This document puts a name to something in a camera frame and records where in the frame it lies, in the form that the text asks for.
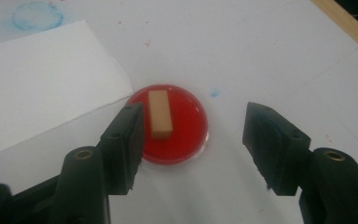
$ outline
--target blue stain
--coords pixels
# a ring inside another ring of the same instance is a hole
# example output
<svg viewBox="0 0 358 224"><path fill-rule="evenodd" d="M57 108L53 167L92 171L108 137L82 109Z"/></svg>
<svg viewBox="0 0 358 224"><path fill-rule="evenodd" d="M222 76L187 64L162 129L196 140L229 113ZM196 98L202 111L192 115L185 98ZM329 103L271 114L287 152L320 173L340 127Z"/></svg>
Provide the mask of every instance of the blue stain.
<svg viewBox="0 0 358 224"><path fill-rule="evenodd" d="M211 92L211 96L213 97L213 98L216 98L216 97L218 97L220 95L220 91L219 90L213 90L212 92Z"/></svg>
<svg viewBox="0 0 358 224"><path fill-rule="evenodd" d="M63 23L62 13L55 6L42 2L20 5L11 19L17 28L25 31L46 31Z"/></svg>

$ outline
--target small wooden block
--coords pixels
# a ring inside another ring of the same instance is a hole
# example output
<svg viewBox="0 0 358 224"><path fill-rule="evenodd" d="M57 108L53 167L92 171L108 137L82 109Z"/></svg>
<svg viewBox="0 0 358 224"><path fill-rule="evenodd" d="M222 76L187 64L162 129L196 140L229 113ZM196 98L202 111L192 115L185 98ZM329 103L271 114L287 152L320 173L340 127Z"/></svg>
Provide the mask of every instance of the small wooden block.
<svg viewBox="0 0 358 224"><path fill-rule="evenodd" d="M149 91L148 98L152 138L169 138L173 128L168 92Z"/></svg>

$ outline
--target screw hole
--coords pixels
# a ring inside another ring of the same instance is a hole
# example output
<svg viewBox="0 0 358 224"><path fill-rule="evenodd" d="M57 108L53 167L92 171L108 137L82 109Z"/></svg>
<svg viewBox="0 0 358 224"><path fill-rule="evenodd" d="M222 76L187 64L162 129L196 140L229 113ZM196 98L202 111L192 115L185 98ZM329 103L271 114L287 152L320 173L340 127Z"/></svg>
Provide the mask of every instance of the screw hole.
<svg viewBox="0 0 358 224"><path fill-rule="evenodd" d="M75 154L75 159L78 161L83 161L92 157L92 151L89 149L80 150Z"/></svg>
<svg viewBox="0 0 358 224"><path fill-rule="evenodd" d="M335 151L325 151L324 155L332 161L345 161L345 156Z"/></svg>

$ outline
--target red petri dish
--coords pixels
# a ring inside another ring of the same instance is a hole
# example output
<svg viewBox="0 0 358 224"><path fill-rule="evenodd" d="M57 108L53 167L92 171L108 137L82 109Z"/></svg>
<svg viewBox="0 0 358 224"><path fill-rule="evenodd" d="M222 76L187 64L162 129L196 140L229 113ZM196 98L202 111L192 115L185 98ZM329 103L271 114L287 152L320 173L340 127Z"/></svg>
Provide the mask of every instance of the red petri dish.
<svg viewBox="0 0 358 224"><path fill-rule="evenodd" d="M167 139L156 140L151 136L148 92L161 90L168 92L172 134ZM192 158L203 148L208 135L208 120L193 94L173 85L153 85L133 94L128 104L137 102L145 104L144 159L158 164L176 164Z"/></svg>

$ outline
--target wooden block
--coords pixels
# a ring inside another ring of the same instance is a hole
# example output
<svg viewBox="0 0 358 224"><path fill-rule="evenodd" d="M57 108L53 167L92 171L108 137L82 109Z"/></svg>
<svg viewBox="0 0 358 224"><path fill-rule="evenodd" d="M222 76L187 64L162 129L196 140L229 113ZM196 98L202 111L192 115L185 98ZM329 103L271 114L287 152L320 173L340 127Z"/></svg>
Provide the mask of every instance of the wooden block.
<svg viewBox="0 0 358 224"><path fill-rule="evenodd" d="M148 98L152 138L169 138L173 128L168 92L149 91Z"/></svg>
<svg viewBox="0 0 358 224"><path fill-rule="evenodd" d="M358 21L349 12L335 0L312 1L358 43Z"/></svg>

